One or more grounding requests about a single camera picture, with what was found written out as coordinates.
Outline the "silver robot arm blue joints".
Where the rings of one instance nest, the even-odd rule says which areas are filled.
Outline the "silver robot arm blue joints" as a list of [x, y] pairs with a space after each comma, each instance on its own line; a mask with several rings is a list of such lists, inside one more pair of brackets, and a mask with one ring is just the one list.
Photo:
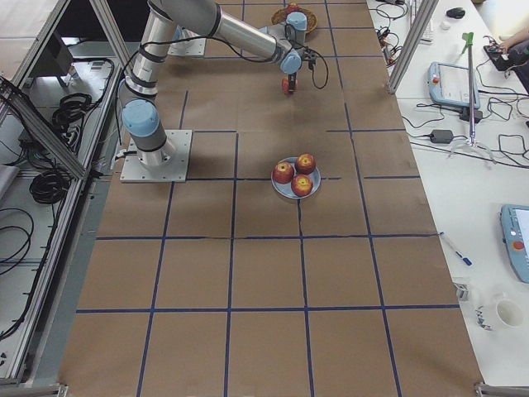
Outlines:
[[118, 89], [122, 124], [144, 168], [161, 168], [176, 153], [155, 106], [159, 74], [168, 55], [186, 56], [189, 50], [201, 50], [206, 41], [215, 40], [235, 53], [249, 52], [254, 62], [278, 64], [288, 76], [288, 85], [294, 86], [307, 53], [303, 13], [258, 29], [214, 1], [151, 1], [149, 8], [140, 46]]

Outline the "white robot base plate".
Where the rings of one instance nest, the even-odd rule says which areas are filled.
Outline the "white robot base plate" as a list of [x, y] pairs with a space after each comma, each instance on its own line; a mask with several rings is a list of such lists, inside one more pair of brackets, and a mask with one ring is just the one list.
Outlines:
[[157, 151], [140, 150], [133, 138], [124, 156], [122, 183], [183, 183], [187, 179], [192, 130], [165, 130], [166, 142]]

